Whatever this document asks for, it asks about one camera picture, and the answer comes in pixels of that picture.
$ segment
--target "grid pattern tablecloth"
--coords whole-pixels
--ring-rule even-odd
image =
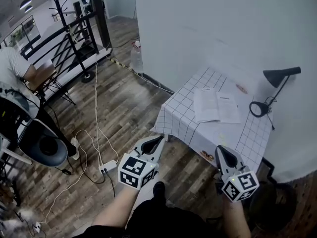
[[[204,87],[213,87],[216,91],[233,94],[241,124],[195,122],[194,91]],[[264,154],[271,125],[267,116],[259,119],[249,112],[249,103],[254,99],[252,95],[241,92],[233,81],[218,71],[204,68],[162,105],[151,131],[179,138],[214,166],[216,146],[228,146],[240,153],[245,164],[256,172]]]

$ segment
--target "table leg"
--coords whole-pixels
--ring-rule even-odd
[[[164,139],[166,142],[168,142],[170,140],[171,135],[169,134],[164,134]]]

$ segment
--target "glass panel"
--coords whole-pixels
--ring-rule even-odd
[[[38,28],[36,27],[33,17],[29,17],[22,23],[22,25],[30,41],[32,41],[40,34]]]
[[[22,26],[19,25],[5,38],[5,42],[9,47],[13,47],[17,51],[20,51],[29,41]]]

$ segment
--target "sheet of paper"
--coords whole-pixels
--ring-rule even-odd
[[[196,122],[219,120],[217,97],[213,88],[196,89],[194,111]]]
[[[240,123],[239,110],[232,94],[217,92],[220,122]]]

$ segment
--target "white shirt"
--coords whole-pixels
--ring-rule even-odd
[[[32,100],[36,105],[40,106],[40,100],[22,83],[22,78],[31,63],[21,56],[14,48],[3,47],[0,49],[0,82],[10,86],[11,89],[19,91],[26,98]],[[39,109],[32,102],[27,101],[19,94],[13,94],[13,98],[19,102],[29,113],[31,118],[35,118]]]

